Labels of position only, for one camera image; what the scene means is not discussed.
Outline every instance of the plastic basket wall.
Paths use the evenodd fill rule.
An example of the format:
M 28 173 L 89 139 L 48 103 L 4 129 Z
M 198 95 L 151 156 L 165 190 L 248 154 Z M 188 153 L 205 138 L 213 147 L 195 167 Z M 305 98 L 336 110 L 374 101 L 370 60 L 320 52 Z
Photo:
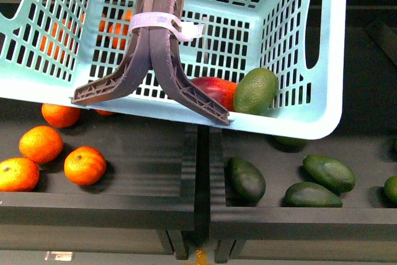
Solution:
M 128 24 L 117 19 L 134 10 L 134 2 L 22 0 L 13 19 L 0 14 L 0 96 L 71 105 L 77 87 L 116 69 L 122 39 L 114 40 L 118 35 L 107 29 L 115 21 Z M 308 139 L 335 129 L 342 107 L 345 0 L 323 0 L 319 59 L 312 68 L 305 58 L 309 3 L 185 0 L 184 20 L 206 25 L 202 38 L 180 45 L 189 78 L 239 82 L 262 67 L 279 79 L 266 117 L 232 112 L 224 128 Z M 87 108 L 216 126 L 168 99 L 151 71 L 131 96 Z

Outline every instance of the orange fruit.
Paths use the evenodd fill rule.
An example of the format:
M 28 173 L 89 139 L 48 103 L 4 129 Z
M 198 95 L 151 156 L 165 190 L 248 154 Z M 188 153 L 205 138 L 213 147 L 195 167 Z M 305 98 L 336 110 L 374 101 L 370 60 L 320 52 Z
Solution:
M 98 110 L 98 109 L 95 109 L 95 111 L 96 111 L 97 113 L 99 113 L 100 115 L 103 115 L 103 116 L 112 116 L 112 115 L 115 115 L 115 114 L 116 114 L 115 112 L 105 111 L 105 110 Z
M 63 19 L 62 20 L 62 24 L 65 24 L 66 23 L 66 19 Z M 69 23 L 68 23 L 68 29 L 70 29 L 72 27 L 72 22 L 71 21 L 69 21 Z M 51 36 L 52 37 L 56 37 L 56 32 L 57 32 L 57 30 L 58 30 L 58 23 L 54 23 L 54 26 L 53 26 L 53 30 L 52 30 L 52 33 L 51 33 Z M 62 42 L 62 38 L 63 38 L 63 32 L 64 32 L 64 30 L 61 28 L 61 30 L 60 30 L 60 32 L 59 32 L 59 35 L 58 35 L 58 41 L 59 42 Z M 63 42 L 63 45 L 64 46 L 67 46 L 68 45 L 68 41 L 69 41 L 69 34 L 68 33 L 66 33 L 66 35 L 65 35 L 65 41 Z M 47 44 L 47 37 L 46 36 L 43 36 L 43 38 L 42 38 L 42 43 L 40 44 L 40 51 L 42 51 L 42 52 L 44 52 L 44 49 L 45 49 L 45 45 Z M 52 48 L 54 47 L 54 42 L 50 42 L 50 44 L 49 44 L 49 46 L 48 46 L 48 50 L 47 50 L 47 55 L 48 56 L 52 56 L 51 55 L 51 53 L 52 53 Z M 71 39 L 71 43 L 70 43 L 70 46 L 69 46 L 69 50 L 72 50 L 72 48 L 73 48 L 73 39 Z M 61 47 L 60 46 L 56 46 L 56 48 L 55 48 L 55 52 L 54 52 L 54 55 L 53 55 L 53 57 L 54 57 L 54 59 L 55 60 L 57 60 L 58 59 L 58 55 L 59 55 L 59 52 L 60 52 L 60 50 L 61 50 Z M 64 50 L 62 50 L 62 54 L 61 54 L 61 63 L 63 62 L 63 59 L 65 58 L 65 54 L 66 54 L 66 51 L 64 51 Z
M 103 154 L 89 146 L 72 151 L 65 159 L 65 175 L 79 186 L 90 186 L 106 172 L 106 159 Z
M 34 127 L 19 140 L 19 151 L 35 163 L 45 164 L 54 160 L 63 149 L 61 135 L 52 127 Z
M 38 183 L 40 171 L 27 158 L 9 158 L 0 163 L 1 192 L 29 192 Z
M 116 23 L 116 24 L 112 24 L 109 27 L 109 33 L 110 34 L 117 34 L 120 35 L 122 31 L 122 25 L 121 23 Z M 123 25 L 123 32 L 122 35 L 127 36 L 128 34 L 128 25 Z M 112 48 L 113 49 L 117 49 L 117 45 L 118 45 L 118 37 L 113 37 L 112 39 Z M 125 44 L 126 44 L 127 40 L 125 38 L 122 38 L 120 41 L 120 50 L 124 50 L 125 49 Z
M 131 21 L 131 17 L 132 17 L 132 11 L 127 11 L 126 13 L 124 13 L 122 15 L 122 20 L 125 20 L 127 22 Z M 109 27 L 108 33 L 110 34 L 117 34 L 117 35 L 124 35 L 127 36 L 128 35 L 128 28 L 129 26 L 126 24 L 121 24 L 121 23 L 114 23 Z M 117 45 L 118 45 L 118 38 L 114 37 L 111 38 L 112 40 L 112 48 L 116 49 Z M 125 44 L 126 44 L 127 40 L 126 39 L 121 39 L 120 41 L 120 50 L 124 50 L 125 49 Z
M 80 114 L 80 108 L 46 103 L 42 105 L 42 115 L 44 119 L 53 127 L 71 127 L 79 120 Z
M 131 21 L 132 11 L 128 10 L 125 14 L 122 15 L 122 20 Z

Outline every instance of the black tray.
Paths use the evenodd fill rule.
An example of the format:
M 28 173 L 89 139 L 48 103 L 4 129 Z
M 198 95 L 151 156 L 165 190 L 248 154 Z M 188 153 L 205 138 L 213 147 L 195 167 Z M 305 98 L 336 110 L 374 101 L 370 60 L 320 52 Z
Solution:
M 37 103 L 0 99 L 0 160 L 21 156 L 20 137 L 37 125 L 48 125 L 40 108 Z M 76 125 L 58 131 L 65 148 L 56 160 L 42 166 L 35 190 L 0 193 L 1 229 L 5 232 L 6 227 L 19 226 L 0 233 L 0 246 L 21 249 L 18 244 L 12 246 L 18 241 L 11 241 L 8 233 L 28 233 L 21 228 L 28 225 L 55 227 L 51 233 L 69 227 L 59 238 L 69 235 L 66 231 L 72 228 L 77 229 L 75 236 L 88 233 L 86 228 L 108 229 L 104 230 L 105 238 L 112 233 L 115 238 L 128 234 L 123 229 L 130 229 L 129 233 L 134 229 L 157 230 L 165 246 L 170 247 L 168 238 L 176 239 L 173 245 L 177 251 L 182 245 L 181 231 L 194 230 L 197 126 L 123 114 L 104 117 L 93 110 L 82 110 Z M 106 174 L 89 187 L 73 184 L 63 172 L 67 154 L 83 145 L 97 148 L 107 160 Z M 97 235 L 93 241 L 103 242 L 102 251 L 131 252 L 128 246 L 120 249 L 110 240 L 106 243 L 99 239 L 100 233 L 93 235 Z M 89 250 L 83 241 L 84 237 L 70 241 L 74 244 L 68 247 Z M 31 240 L 22 248 L 44 249 L 45 245 Z
M 343 113 L 330 136 L 292 151 L 271 136 L 210 129 L 210 237 L 219 240 L 218 263 L 229 257 L 397 261 L 397 206 L 383 193 L 385 181 L 397 175 L 397 66 L 354 22 L 357 10 L 365 20 L 377 16 L 374 9 L 348 10 Z M 395 14 L 379 13 L 386 24 Z M 302 169 L 307 154 L 339 158 L 354 170 L 357 184 L 341 196 L 343 208 L 284 207 L 288 187 L 311 180 Z M 256 206 L 238 200 L 225 179 L 232 156 L 249 160 L 266 178 Z

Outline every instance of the avocado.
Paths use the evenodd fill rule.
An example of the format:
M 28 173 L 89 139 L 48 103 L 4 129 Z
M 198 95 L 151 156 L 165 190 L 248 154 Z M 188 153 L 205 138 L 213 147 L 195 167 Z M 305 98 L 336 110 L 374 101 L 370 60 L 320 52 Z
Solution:
M 242 198 L 257 203 L 266 191 L 266 181 L 262 173 L 250 162 L 232 157 L 228 161 L 226 174 L 231 186 Z
M 285 192 L 285 203 L 291 207 L 342 207 L 342 200 L 323 186 L 299 182 Z
M 308 155 L 303 167 L 318 182 L 332 192 L 350 192 L 355 186 L 353 171 L 335 158 L 323 155 Z

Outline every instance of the red mango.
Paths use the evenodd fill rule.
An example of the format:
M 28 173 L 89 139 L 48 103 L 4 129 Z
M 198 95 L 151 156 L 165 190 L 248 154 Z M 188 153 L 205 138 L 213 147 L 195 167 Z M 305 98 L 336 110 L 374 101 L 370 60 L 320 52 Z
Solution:
M 215 77 L 194 78 L 191 79 L 191 82 L 228 111 L 234 112 L 233 97 L 237 83 Z

